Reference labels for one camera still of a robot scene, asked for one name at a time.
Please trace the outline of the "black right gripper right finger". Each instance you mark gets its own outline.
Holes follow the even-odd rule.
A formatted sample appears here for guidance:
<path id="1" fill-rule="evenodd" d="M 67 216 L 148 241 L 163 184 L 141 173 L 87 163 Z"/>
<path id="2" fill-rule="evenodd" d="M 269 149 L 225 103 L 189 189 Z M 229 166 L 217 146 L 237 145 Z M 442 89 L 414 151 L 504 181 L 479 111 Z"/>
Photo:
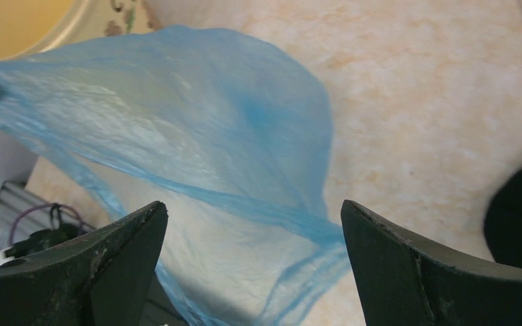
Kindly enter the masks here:
<path id="1" fill-rule="evenodd" d="M 405 229 L 352 200 L 341 221 L 367 325 L 522 325 L 522 269 Z"/>

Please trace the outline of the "blue plastic trash bag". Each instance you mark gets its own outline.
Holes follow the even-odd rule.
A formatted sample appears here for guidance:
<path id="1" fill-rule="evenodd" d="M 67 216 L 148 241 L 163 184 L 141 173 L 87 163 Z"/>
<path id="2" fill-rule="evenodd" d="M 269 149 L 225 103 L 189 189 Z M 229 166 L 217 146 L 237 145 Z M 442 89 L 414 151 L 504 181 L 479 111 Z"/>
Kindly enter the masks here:
<path id="1" fill-rule="evenodd" d="M 328 93 L 270 43 L 170 26 L 0 61 L 0 129 L 113 219 L 166 204 L 156 274 L 192 325 L 299 325 L 349 269 Z"/>

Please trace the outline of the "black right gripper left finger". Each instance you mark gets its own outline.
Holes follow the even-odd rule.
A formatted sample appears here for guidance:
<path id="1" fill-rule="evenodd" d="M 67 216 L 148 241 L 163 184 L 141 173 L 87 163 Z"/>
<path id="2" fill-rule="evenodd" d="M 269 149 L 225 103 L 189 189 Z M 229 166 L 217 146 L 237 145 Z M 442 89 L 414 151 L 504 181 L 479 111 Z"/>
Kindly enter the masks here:
<path id="1" fill-rule="evenodd" d="M 0 325 L 139 325 L 167 221 L 155 201 L 0 265 Z"/>

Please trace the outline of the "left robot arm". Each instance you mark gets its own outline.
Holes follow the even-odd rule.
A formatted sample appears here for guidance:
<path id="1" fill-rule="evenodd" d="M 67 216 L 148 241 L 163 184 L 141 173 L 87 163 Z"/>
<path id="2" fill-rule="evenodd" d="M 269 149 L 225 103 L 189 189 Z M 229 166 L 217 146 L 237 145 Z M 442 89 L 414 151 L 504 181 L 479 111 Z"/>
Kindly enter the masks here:
<path id="1" fill-rule="evenodd" d="M 15 259 L 44 251 L 87 232 L 86 229 L 70 223 L 62 223 L 56 229 L 33 232 L 26 240 L 15 242 L 12 246 L 0 250 L 0 266 Z"/>

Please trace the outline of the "yellow plastic trash bin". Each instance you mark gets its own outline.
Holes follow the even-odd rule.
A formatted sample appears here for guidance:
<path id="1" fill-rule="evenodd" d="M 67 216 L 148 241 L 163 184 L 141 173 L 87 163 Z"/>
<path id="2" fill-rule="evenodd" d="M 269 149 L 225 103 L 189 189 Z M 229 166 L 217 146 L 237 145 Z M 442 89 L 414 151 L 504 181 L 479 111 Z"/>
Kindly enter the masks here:
<path id="1" fill-rule="evenodd" d="M 0 60 L 161 28 L 148 1 L 0 1 Z"/>

